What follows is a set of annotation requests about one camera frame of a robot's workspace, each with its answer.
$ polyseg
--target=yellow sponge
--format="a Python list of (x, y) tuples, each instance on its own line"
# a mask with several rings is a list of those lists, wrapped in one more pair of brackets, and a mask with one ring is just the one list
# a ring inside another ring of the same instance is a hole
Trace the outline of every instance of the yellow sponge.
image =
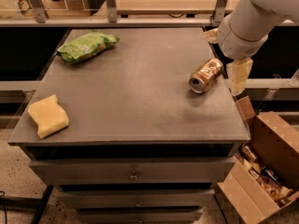
[(38, 126), (37, 134), (45, 138), (69, 124), (65, 111), (58, 105), (55, 94), (29, 105), (28, 113)]

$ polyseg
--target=drawer handle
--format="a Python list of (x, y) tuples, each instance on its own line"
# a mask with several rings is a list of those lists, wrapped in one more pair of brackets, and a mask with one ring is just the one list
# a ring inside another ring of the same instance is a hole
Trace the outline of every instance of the drawer handle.
[(136, 175), (135, 171), (132, 171), (131, 175), (129, 175), (129, 179), (131, 181), (136, 181), (138, 179), (138, 176)]
[(143, 221), (142, 221), (141, 217), (139, 217), (139, 218), (138, 218), (138, 221), (137, 221), (137, 223), (143, 223)]
[(141, 207), (141, 203), (139, 200), (137, 200), (137, 203), (135, 204), (135, 207)]

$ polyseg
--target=drawer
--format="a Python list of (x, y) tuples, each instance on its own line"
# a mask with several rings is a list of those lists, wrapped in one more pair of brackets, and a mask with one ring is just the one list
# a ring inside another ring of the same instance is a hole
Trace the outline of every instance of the drawer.
[(78, 211), (78, 218), (83, 223), (193, 223), (201, 215), (202, 210), (196, 208)]
[(158, 189), (72, 191), (59, 193), (69, 208), (144, 208), (163, 206), (204, 206), (214, 195), (213, 189)]
[(233, 158), (31, 161), (47, 185), (221, 182)]

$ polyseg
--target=table top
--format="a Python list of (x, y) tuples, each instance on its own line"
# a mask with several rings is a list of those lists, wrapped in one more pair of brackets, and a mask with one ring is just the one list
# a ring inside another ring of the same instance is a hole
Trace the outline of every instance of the table top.
[[(45, 139), (27, 109), (11, 145), (229, 143), (249, 140), (233, 97), (219, 77), (202, 94), (190, 74), (214, 54), (202, 28), (99, 29), (120, 41), (83, 63), (56, 57), (31, 103), (56, 94), (70, 124)], [(90, 30), (72, 30), (67, 40)]]

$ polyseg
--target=chip bag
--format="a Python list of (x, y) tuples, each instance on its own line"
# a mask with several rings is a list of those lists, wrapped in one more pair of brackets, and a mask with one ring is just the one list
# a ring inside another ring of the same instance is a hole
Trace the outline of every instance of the chip bag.
[(57, 49), (56, 54), (68, 63), (78, 63), (110, 49), (120, 39), (92, 30), (86, 35), (71, 40)]

